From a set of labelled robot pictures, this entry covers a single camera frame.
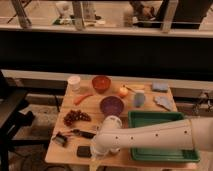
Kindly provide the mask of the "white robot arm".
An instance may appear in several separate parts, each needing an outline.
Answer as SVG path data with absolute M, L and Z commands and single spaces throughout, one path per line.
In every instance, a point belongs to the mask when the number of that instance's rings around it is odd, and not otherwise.
M 93 157 L 105 157 L 121 148 L 159 148 L 213 152 L 213 118 L 189 118 L 137 128 L 122 128 L 117 116 L 108 116 L 91 140 Z

